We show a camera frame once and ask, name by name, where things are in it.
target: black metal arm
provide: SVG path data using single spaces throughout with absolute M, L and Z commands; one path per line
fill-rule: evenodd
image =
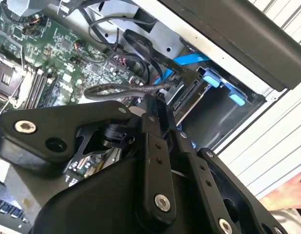
M 0 157 L 38 176 L 123 149 L 118 162 L 54 196 L 33 234 L 286 233 L 211 150 L 196 153 L 162 100 L 145 100 L 142 116 L 116 101 L 0 116 Z

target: black cover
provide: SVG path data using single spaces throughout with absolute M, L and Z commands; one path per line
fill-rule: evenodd
M 159 0 L 274 89 L 301 82 L 301 46 L 247 0 Z

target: wire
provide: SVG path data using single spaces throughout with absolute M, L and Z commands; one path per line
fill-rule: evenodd
M 119 40 L 119 29 L 117 29 L 117 38 L 116 38 L 116 43 L 109 43 L 106 38 L 100 33 L 100 31 L 98 30 L 98 28 L 96 27 L 96 24 L 97 23 L 94 23 L 92 22 L 90 16 L 88 15 L 88 13 L 86 12 L 86 10 L 84 8 L 79 8 L 79 11 L 80 13 L 82 14 L 82 16 L 84 17 L 84 19 L 86 20 L 86 22 L 89 24 L 89 28 L 90 28 L 90 25 L 93 24 L 93 26 L 91 26 L 90 30 L 90 36 L 92 39 L 94 39 L 95 41 L 97 42 L 102 42 L 104 45 L 107 46 L 108 49 L 110 49 L 112 51 L 112 55 L 109 56 L 108 58 L 106 58 L 104 61 L 90 61 L 90 60 L 86 60 L 85 56 L 80 54 L 81 57 L 87 61 L 87 62 L 92 62 L 92 63 L 104 63 L 106 61 L 108 61 L 110 59 L 110 57 L 113 57 L 114 55 L 118 55 L 120 57 L 123 57 L 123 58 L 127 58 L 127 59 L 131 59 L 137 63 L 140 64 L 140 74 L 137 74 L 138 76 L 142 76 L 144 74 L 144 72 L 146 71 L 147 72 L 147 82 L 146 84 L 149 84 L 150 81 L 151 81 L 151 75 L 150 75 L 150 69 L 149 67 L 146 65 L 146 63 L 136 54 L 131 54 L 131 53 L 126 53 L 126 54 L 121 54 L 121 53 L 118 53 L 117 52 L 117 47 L 118 47 L 118 40 Z M 91 34 L 91 30 L 94 32 L 94 34 L 97 36 L 97 38 L 100 40 L 98 41 L 92 34 Z
M 124 85 L 124 84 L 100 84 L 94 87 L 88 88 L 84 92 L 84 96 L 86 99 L 93 100 L 93 101 L 108 101 L 108 100 L 115 100 L 120 98 L 127 98 L 127 97 L 139 97 L 143 98 L 145 94 L 149 91 L 158 90 L 158 89 L 166 89 L 177 84 L 176 80 L 168 81 L 163 84 L 157 85 Z M 119 93 L 113 94 L 106 94 L 102 95 L 99 94 L 102 91 L 110 90 L 110 89 L 121 89 Z
M 110 43 L 110 42 L 106 43 L 104 41 L 98 41 L 95 37 L 93 37 L 93 35 L 91 33 L 91 30 L 92 30 L 93 26 L 95 26 L 95 25 L 98 25 L 98 24 L 106 22 L 106 21 L 117 20 L 117 19 L 122 20 L 122 21 L 130 21 L 130 22 L 134 22 L 134 23 L 139 23 L 139 24 L 146 24 L 146 25 L 153 25 L 153 24 L 156 23 L 156 21 L 144 22 L 144 21 L 141 21 L 141 20 L 138 20 L 138 19 L 128 18 L 128 17 L 124 17 L 124 16 L 108 16 L 108 17 L 98 19 L 98 20 L 96 20 L 96 21 L 94 21 L 93 23 L 90 24 L 90 26 L 88 28 L 88 33 L 89 33 L 90 37 L 93 40 L 96 40 L 98 43 L 101 43 L 101 44 L 104 44 L 104 45 L 109 45 L 109 46 L 116 45 L 116 42 L 115 43 Z
M 117 20 L 117 19 L 118 20 L 123 20 L 123 21 L 130 21 L 130 22 L 134 22 L 134 23 L 139 23 L 139 24 L 146 24 L 146 25 L 153 25 L 153 24 L 156 23 L 156 21 L 144 22 L 144 21 L 141 21 L 141 20 L 138 20 L 138 19 L 128 18 L 128 17 L 124 17 L 124 16 L 121 16 L 121 17 L 119 17 L 119 16 L 109 16 L 109 17 L 101 18 L 101 19 L 98 19 L 98 20 L 92 22 L 89 25 L 89 28 L 88 28 L 88 33 L 89 33 L 90 37 L 93 40 L 95 40 L 96 42 L 98 42 L 100 44 L 106 45 L 111 50 L 113 50 L 116 55 L 119 55 L 119 56 L 124 57 L 124 58 L 131 59 L 133 61 L 137 61 L 140 64 L 141 68 L 143 68 L 142 74 L 145 72 L 145 70 L 147 71 L 147 82 L 146 82 L 146 84 L 150 84 L 150 82 L 151 82 L 150 69 L 141 57 L 139 57 L 138 55 L 133 55 L 133 54 L 129 54 L 129 53 L 128 54 L 121 54 L 121 53 L 117 52 L 117 48 L 118 48 L 118 45 L 119 45 L 119 41 L 118 41 L 119 40 L 119 28 L 117 28 L 116 42 L 115 43 L 106 42 L 106 40 L 98 41 L 93 36 L 93 34 L 91 33 L 91 30 L 94 31 L 94 26 L 96 26 L 100 23 L 106 22 L 106 21 Z
M 8 20 L 14 22 L 14 23 L 19 23 L 19 24 L 30 24 L 30 23 L 37 23 L 40 21 L 40 18 L 36 19 L 36 20 L 31 20 L 31 21 L 19 21 L 19 20 L 15 20 L 15 19 L 12 19 L 11 16 L 9 16 L 6 11 L 5 11 L 5 8 L 4 8 L 4 4 L 3 2 L 0 3 L 0 9 L 3 13 L 3 15 L 8 18 Z
M 82 59 L 85 60 L 86 62 L 99 64 L 99 63 L 105 63 L 105 62 L 109 59 L 109 57 L 108 57 L 108 58 L 105 58 L 105 59 L 103 59 L 103 60 L 95 60 L 95 59 L 93 59 L 93 58 L 91 58 L 91 57 L 87 57 L 87 56 L 83 55 L 82 52 L 80 51 L 80 48 L 79 48 L 77 42 L 74 43 L 74 47 L 75 47 L 76 51 L 78 52 L 78 54 L 79 54 L 79 55 L 82 57 Z

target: motherboard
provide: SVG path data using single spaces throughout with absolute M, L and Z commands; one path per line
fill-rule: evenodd
M 81 40 L 73 30 L 44 16 L 23 19 L 0 8 L 0 111 L 77 104 L 86 88 L 104 83 L 142 83 L 123 63 Z M 80 53 L 104 62 L 88 63 Z M 15 74 L 15 65 L 27 74 Z

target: silver screw head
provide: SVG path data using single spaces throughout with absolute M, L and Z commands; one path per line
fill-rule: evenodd
M 207 151 L 206 154 L 207 154 L 209 157 L 213 157 L 213 153 L 211 153 L 210 151 Z
M 119 107 L 118 110 L 122 113 L 126 113 L 127 111 L 125 109 L 123 109 L 122 107 Z
M 277 232 L 277 234 L 283 234 L 282 231 L 278 227 L 274 227 L 274 229 Z
M 20 120 L 16 122 L 14 128 L 16 131 L 23 134 L 32 134 L 37 130 L 36 125 L 27 120 Z
M 171 204 L 169 199 L 162 194 L 156 195 L 155 204 L 163 212 L 168 212 L 171 209 Z
M 156 122 L 156 119 L 153 116 L 149 116 L 149 120 L 152 122 Z
M 219 225 L 225 234 L 233 234 L 232 227 L 225 219 L 220 218 Z
M 181 135 L 181 137 L 183 137 L 183 138 L 185 138 L 185 139 L 188 137 L 188 136 L 187 136 L 185 133 L 183 133 L 183 132 L 181 132 L 180 135 Z

